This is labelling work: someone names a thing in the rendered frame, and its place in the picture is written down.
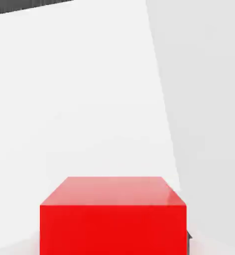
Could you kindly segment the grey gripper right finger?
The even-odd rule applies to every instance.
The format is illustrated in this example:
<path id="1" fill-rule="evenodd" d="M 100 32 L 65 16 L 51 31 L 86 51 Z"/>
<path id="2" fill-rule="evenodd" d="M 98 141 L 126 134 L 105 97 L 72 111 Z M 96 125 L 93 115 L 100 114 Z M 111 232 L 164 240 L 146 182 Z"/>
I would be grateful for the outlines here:
<path id="1" fill-rule="evenodd" d="M 191 234 L 189 240 L 189 255 L 232 255 L 232 249 L 227 245 L 209 239 L 199 233 Z"/>

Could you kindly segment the small red cube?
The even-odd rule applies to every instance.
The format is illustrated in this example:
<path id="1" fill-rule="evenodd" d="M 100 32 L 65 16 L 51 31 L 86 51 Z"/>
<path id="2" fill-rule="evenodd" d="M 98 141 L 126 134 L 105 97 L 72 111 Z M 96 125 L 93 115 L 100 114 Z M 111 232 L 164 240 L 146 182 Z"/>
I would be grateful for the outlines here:
<path id="1" fill-rule="evenodd" d="M 188 255 L 187 207 L 161 177 L 68 177 L 40 205 L 40 255 Z"/>

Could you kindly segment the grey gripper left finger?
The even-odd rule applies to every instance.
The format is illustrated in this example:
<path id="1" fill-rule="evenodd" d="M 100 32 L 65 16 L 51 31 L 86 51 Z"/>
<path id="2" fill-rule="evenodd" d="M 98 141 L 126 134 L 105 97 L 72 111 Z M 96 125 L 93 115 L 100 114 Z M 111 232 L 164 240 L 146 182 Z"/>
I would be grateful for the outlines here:
<path id="1" fill-rule="evenodd" d="M 0 255 L 39 255 L 39 237 L 32 237 L 1 248 Z"/>

